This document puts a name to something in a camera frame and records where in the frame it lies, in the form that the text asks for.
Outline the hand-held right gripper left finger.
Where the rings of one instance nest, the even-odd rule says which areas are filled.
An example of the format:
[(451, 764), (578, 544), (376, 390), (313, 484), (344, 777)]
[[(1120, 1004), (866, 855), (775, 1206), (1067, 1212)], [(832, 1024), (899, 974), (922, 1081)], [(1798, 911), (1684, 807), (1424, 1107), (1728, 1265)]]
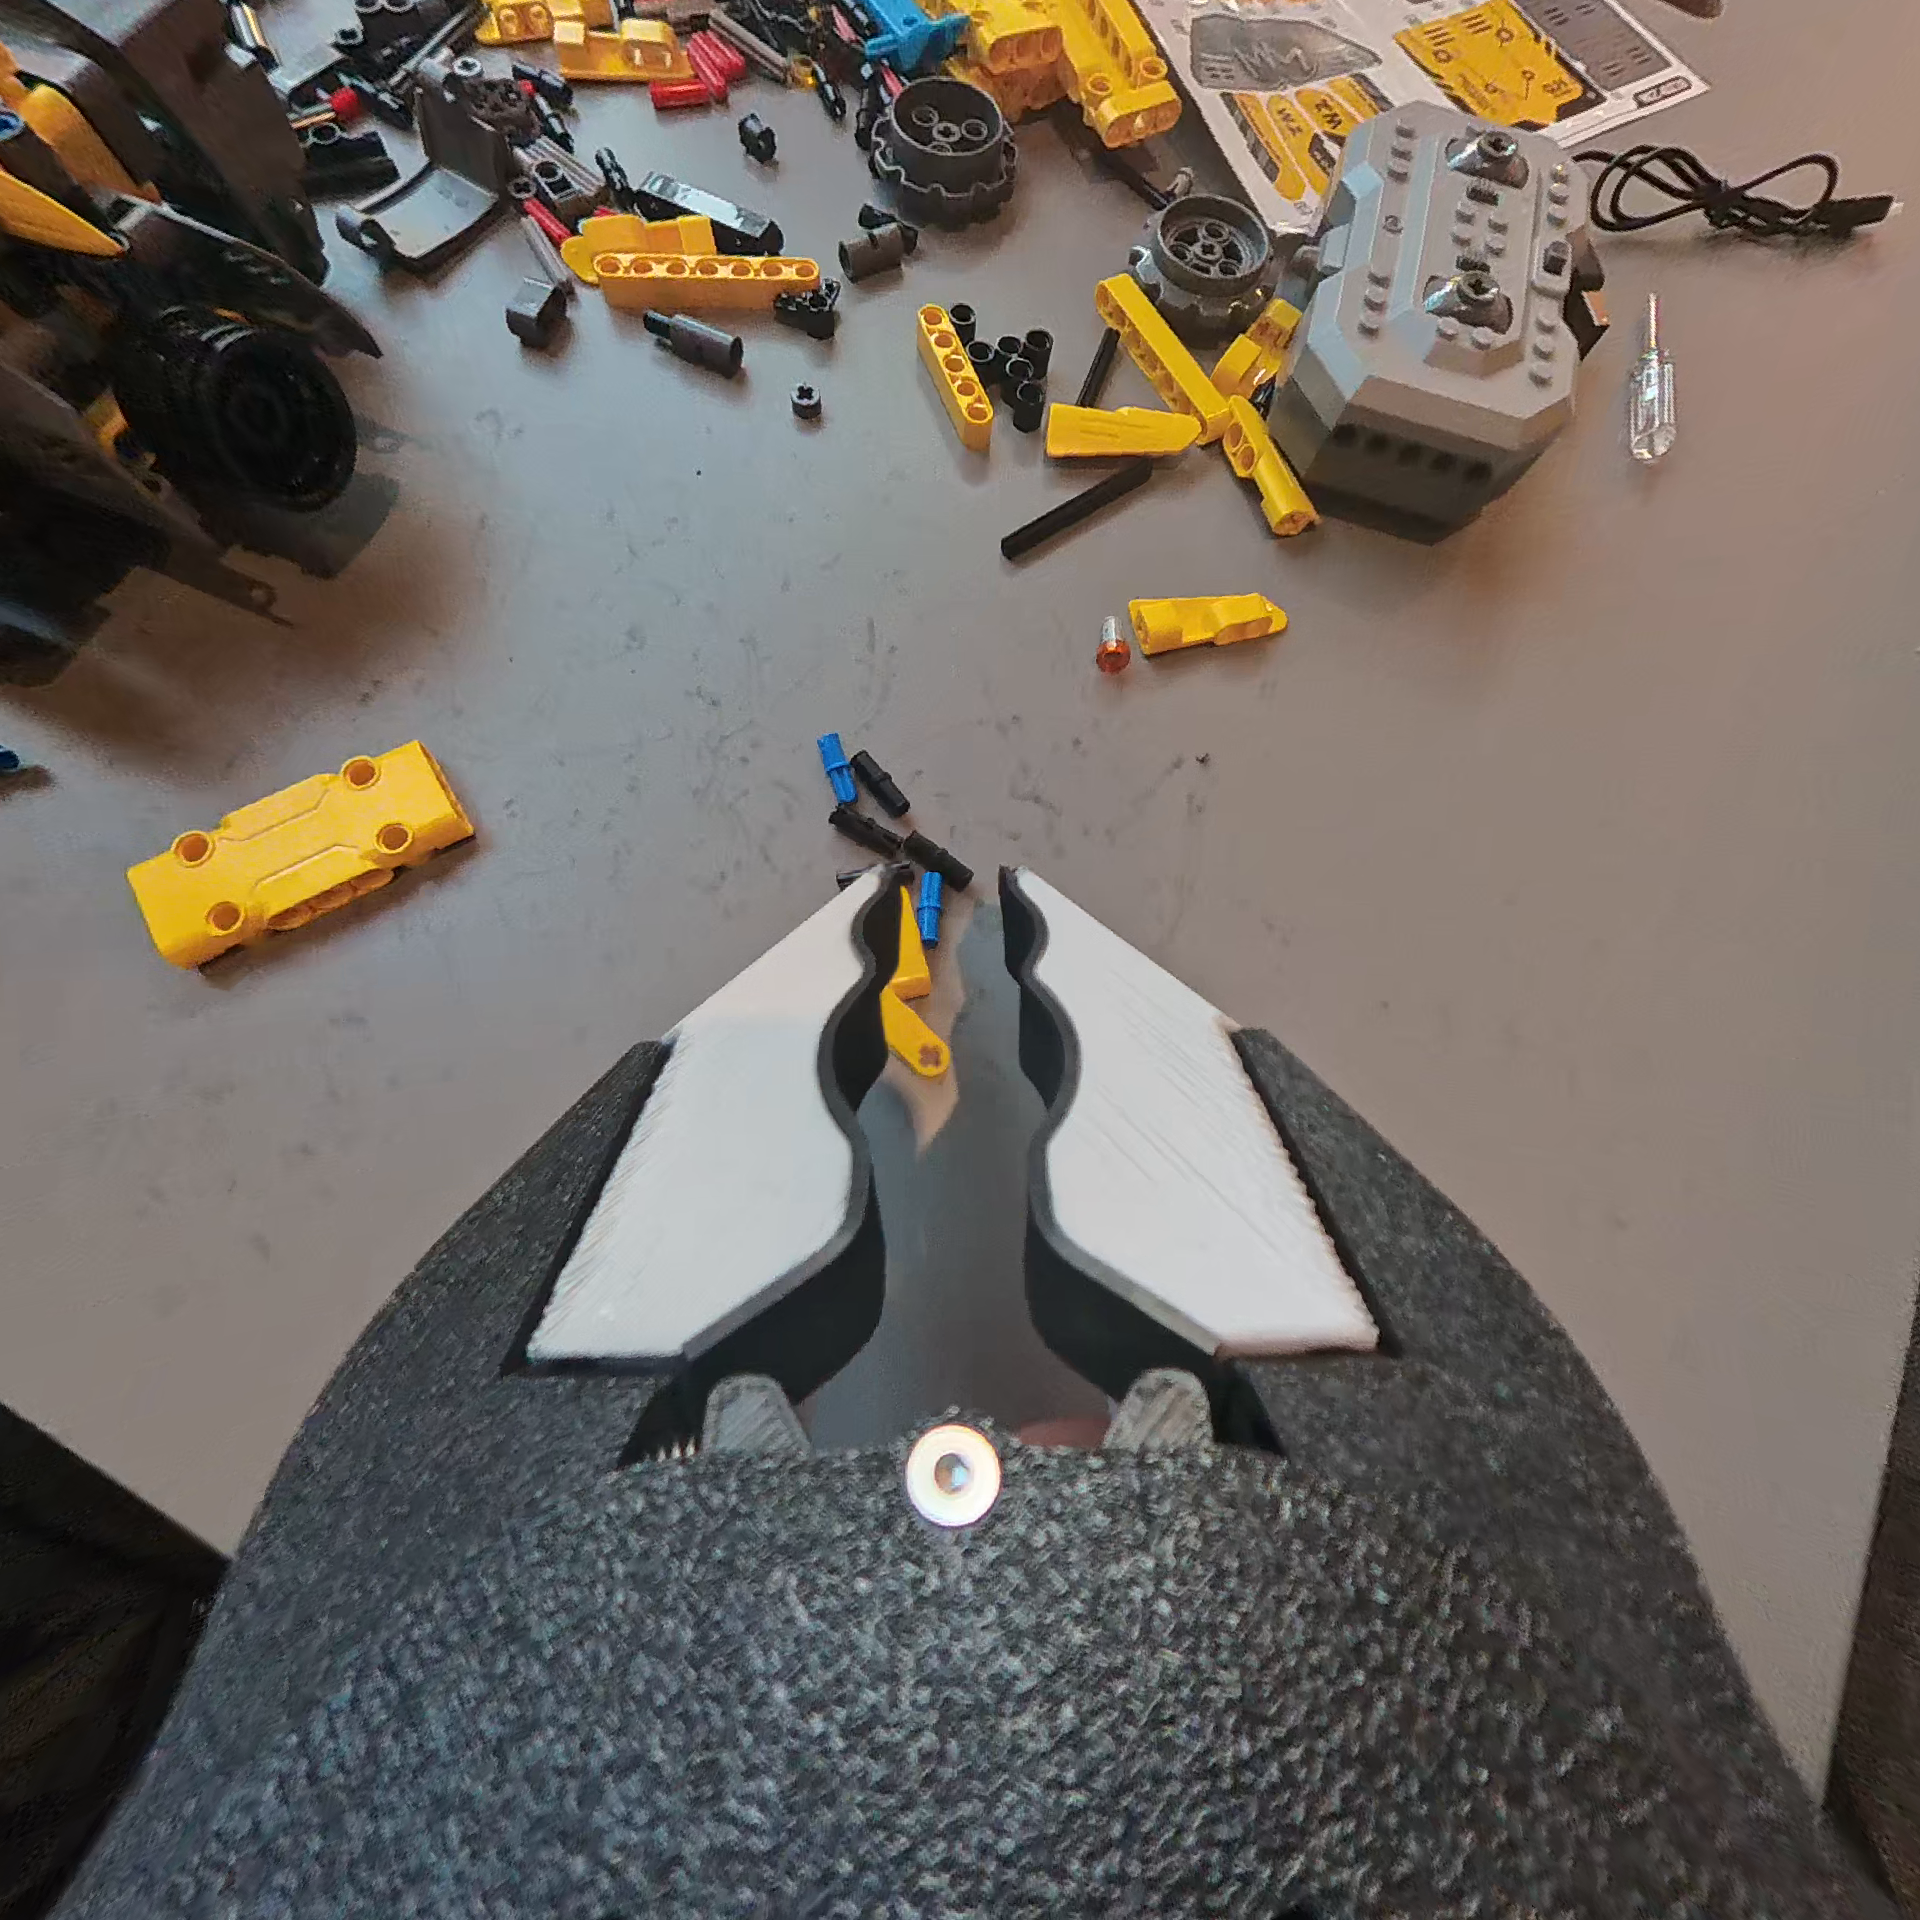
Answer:
[(857, 1108), (887, 1061), (902, 873), (866, 871), (663, 1038), (524, 1340), (536, 1372), (830, 1381), (886, 1249)]

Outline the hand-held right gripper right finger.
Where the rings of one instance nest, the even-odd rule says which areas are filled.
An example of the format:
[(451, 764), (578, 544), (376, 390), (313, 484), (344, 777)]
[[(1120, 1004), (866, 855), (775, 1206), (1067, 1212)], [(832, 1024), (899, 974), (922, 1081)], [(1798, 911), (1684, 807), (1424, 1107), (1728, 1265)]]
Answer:
[(1382, 1328), (1241, 1027), (1032, 868), (1002, 868), (1028, 1150), (1027, 1288), (1080, 1373), (1376, 1353)]

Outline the short yellow brick beam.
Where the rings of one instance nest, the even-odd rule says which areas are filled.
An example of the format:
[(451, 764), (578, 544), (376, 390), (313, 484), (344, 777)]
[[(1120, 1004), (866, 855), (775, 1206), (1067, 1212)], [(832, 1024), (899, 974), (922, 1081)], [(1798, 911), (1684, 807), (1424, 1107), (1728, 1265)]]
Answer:
[(881, 992), (881, 1027), (894, 1057), (920, 1079), (932, 1081), (950, 1071), (951, 1051), (920, 1008), (920, 1001), (930, 997), (932, 980), (916, 903), (916, 889), (904, 884), (899, 893), (899, 957), (894, 975)]

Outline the grey desk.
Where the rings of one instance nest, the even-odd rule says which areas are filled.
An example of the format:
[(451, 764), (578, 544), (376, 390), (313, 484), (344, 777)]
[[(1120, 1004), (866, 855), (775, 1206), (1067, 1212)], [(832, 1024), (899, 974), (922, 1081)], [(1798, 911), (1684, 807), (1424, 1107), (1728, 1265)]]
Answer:
[[(1644, 17), (1710, 166), (1833, 152), (1898, 220), (1836, 252), (1608, 246), (1577, 416), (1438, 544), (1276, 540), (1204, 449), (1022, 567), (1087, 483), (972, 461), (916, 304), (1048, 326), (1058, 390), (1140, 204), (1022, 131), (994, 224), (753, 326), (703, 374), (596, 301), (503, 326), (514, 230), (444, 279), (340, 246), (384, 353), (262, 619), (138, 575), (6, 694), (6, 1403), (231, 1549), (427, 1245), (614, 1057), (827, 897), (814, 740), (924, 828), (1260, 1024), (1505, 1248), (1616, 1396), (1819, 1783), (1915, 1268), (1915, 5)], [(1679, 440), (1625, 448), (1649, 292)], [(798, 381), (824, 417), (790, 407)], [(1280, 635), (1144, 656), (1129, 603)], [(1105, 676), (1102, 617), (1132, 637)], [(129, 868), (420, 740), (474, 839), (194, 968)]]

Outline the yellow rectangular brick panel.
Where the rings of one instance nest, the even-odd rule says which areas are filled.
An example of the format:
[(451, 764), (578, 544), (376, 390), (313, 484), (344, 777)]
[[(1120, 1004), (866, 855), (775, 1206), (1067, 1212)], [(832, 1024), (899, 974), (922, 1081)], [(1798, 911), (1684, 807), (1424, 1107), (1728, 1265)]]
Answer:
[(182, 831), (129, 868), (129, 889), (160, 957), (202, 968), (387, 887), (474, 831), (436, 757), (407, 740)]

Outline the yellow flat wedge panel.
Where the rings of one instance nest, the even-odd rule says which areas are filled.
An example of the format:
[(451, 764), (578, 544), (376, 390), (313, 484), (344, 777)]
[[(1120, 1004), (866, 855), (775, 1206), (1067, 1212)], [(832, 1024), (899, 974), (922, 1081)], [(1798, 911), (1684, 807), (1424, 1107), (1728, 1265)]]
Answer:
[(1170, 460), (1200, 443), (1204, 421), (1152, 407), (1052, 403), (1044, 452), (1052, 461)]

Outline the yellow thick brick beam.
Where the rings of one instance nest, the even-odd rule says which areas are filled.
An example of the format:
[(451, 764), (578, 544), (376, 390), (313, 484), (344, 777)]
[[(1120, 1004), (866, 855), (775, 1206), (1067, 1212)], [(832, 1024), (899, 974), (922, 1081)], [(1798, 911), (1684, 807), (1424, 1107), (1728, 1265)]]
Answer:
[(1146, 287), (1132, 273), (1110, 277), (1096, 286), (1096, 310), (1120, 335), (1120, 345), (1166, 407), (1198, 421), (1203, 443), (1220, 440), (1233, 421), (1230, 399), (1200, 368)]

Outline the yellow five-hole beam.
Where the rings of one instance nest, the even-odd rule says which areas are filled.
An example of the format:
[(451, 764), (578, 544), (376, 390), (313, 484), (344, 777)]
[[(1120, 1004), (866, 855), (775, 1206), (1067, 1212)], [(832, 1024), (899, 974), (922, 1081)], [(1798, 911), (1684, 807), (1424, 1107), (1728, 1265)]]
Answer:
[(963, 341), (945, 307), (920, 308), (916, 347), (953, 435), (969, 452), (985, 454), (993, 448), (993, 393), (975, 368), (969, 342)]

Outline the long yellow brick beam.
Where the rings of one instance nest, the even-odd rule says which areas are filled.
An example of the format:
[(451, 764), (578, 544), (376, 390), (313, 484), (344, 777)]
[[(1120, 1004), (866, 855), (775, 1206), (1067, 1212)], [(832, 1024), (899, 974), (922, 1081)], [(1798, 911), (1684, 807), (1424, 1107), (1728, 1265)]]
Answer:
[(809, 255), (592, 254), (592, 284), (625, 312), (761, 312), (782, 296), (812, 296), (824, 284)]

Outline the grey brick battery hub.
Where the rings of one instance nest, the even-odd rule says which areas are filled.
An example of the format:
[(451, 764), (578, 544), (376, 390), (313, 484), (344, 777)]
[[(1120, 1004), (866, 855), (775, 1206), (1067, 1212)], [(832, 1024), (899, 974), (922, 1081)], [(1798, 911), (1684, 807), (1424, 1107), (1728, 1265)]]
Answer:
[(1537, 465), (1601, 342), (1587, 184), (1544, 132), (1408, 102), (1348, 135), (1280, 295), (1266, 416), (1314, 505), (1449, 535)]

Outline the small clear screwdriver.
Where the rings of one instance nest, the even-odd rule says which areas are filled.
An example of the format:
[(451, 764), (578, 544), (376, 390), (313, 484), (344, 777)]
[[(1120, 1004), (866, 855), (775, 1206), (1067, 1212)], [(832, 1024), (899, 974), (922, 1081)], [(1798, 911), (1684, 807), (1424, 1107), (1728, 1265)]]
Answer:
[(1664, 335), (1664, 301), (1649, 292), (1625, 381), (1625, 448), (1634, 464), (1654, 465), (1674, 452), (1676, 440), (1676, 371)]

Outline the grey brick sprocket wheel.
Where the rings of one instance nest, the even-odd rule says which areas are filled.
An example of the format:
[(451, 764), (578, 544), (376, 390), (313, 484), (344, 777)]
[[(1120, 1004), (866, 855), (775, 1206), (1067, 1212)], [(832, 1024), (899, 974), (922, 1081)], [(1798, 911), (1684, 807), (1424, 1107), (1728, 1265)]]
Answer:
[(1190, 345), (1246, 332), (1276, 292), (1276, 240), (1248, 206), (1190, 191), (1158, 211), (1139, 232), (1129, 273)]
[(1008, 120), (985, 89), (950, 75), (904, 85), (874, 126), (870, 164), (915, 227), (985, 224), (1017, 190)]

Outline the yellow black sticker sheet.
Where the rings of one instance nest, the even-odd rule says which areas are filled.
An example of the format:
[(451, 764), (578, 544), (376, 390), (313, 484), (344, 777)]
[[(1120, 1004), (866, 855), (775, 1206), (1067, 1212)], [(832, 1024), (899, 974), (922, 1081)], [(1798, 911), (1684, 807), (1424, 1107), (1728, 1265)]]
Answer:
[(1368, 120), (1443, 105), (1580, 149), (1708, 83), (1615, 3), (1139, 5), (1187, 102), (1273, 232), (1314, 229)]

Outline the pile of small brick parts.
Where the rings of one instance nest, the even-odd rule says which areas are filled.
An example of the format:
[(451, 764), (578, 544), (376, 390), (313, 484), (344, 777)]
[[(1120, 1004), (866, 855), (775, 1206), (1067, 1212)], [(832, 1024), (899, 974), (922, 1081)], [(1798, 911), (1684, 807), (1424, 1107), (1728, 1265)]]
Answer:
[[(340, 29), (324, 56), (312, 65), (278, 59), (256, 29), (256, 5), (225, 5), (231, 56), (266, 75), (291, 118), (319, 110), (334, 86), (367, 85), (372, 115), (392, 117), (402, 131), (416, 131), (411, 107), (414, 71), (424, 59), (478, 56), (500, 71), (540, 71), (561, 79), (570, 95), (575, 85), (650, 85), (667, 91), (694, 85), (697, 105), (714, 105), (723, 69), (707, 56), (707, 41), (720, 55), (745, 55), (761, 61), (775, 79), (790, 79), (795, 65), (761, 48), (740, 21), (720, 6), (694, 8), (690, 27), (679, 27), (671, 11), (643, 6), (622, 14), (602, 5), (355, 5), (355, 22)], [(345, 152), (352, 132), (336, 144), (310, 140), (307, 193), (339, 198), (356, 179), (367, 176), (377, 191), (400, 176), (384, 149), (372, 149), (370, 164)], [(625, 176), (614, 159), (588, 166), (567, 159), (576, 184), (559, 191), (563, 204), (585, 204), (588, 211), (615, 206), (648, 220), (673, 212), (703, 215), (714, 227), (761, 227), (755, 207), (734, 207), (715, 193), (673, 176)]]

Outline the large yellow brick frame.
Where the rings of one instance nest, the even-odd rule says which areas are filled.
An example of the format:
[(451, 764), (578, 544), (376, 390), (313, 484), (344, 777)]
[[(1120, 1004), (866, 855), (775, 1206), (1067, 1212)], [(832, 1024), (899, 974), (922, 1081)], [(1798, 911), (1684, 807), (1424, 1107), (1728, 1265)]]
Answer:
[(1073, 102), (1110, 152), (1179, 123), (1183, 95), (1135, 5), (953, 3), (945, 11), (966, 22), (950, 71), (1014, 120)]

